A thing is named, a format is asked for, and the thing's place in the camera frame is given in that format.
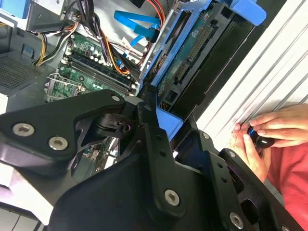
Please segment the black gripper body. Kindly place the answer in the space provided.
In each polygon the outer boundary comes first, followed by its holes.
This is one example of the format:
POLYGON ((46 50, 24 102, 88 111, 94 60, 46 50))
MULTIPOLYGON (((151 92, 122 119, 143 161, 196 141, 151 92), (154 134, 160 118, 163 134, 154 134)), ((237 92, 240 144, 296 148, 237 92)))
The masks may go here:
POLYGON ((213 187, 205 176, 176 163, 187 205, 179 219, 150 216, 141 158, 129 157, 67 191, 56 203, 50 231, 222 231, 213 187))

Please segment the person's right hand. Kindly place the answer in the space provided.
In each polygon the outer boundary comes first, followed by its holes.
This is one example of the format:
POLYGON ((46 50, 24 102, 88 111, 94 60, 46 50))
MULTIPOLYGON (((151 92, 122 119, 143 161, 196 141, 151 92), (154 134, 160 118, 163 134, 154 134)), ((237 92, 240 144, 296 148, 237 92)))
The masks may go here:
POLYGON ((298 104, 259 115, 250 121, 258 135, 275 140, 283 148, 308 142, 308 105, 298 104))

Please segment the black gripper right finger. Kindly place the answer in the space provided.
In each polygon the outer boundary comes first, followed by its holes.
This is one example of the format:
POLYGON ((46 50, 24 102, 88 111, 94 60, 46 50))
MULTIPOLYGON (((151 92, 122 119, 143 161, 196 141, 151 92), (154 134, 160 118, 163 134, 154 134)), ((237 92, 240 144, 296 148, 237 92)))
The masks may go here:
POLYGON ((190 115, 173 140, 175 160, 200 174, 190 189, 205 204, 214 231, 300 231, 302 227, 253 174, 238 154, 218 151, 190 115))

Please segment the person's left hand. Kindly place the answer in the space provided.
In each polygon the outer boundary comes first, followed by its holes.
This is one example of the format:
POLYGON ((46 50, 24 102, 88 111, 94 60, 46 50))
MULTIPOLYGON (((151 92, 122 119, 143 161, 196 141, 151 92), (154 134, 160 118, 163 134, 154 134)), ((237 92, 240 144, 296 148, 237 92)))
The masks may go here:
POLYGON ((247 134, 247 124, 235 124, 229 139, 228 148, 232 149, 252 170, 261 182, 267 178, 271 165, 271 149, 258 151, 247 134))

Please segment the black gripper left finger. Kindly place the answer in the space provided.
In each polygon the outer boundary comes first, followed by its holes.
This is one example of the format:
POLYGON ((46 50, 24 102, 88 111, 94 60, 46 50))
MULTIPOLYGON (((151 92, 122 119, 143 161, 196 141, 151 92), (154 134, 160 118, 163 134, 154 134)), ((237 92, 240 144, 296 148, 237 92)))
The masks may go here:
POLYGON ((180 198, 177 167, 155 110, 156 92, 150 86, 138 97, 101 90, 2 114, 0 200, 51 218, 57 201, 81 183, 72 178, 80 153, 113 137, 119 139, 117 163, 141 158, 150 216, 183 217, 186 203, 180 198))

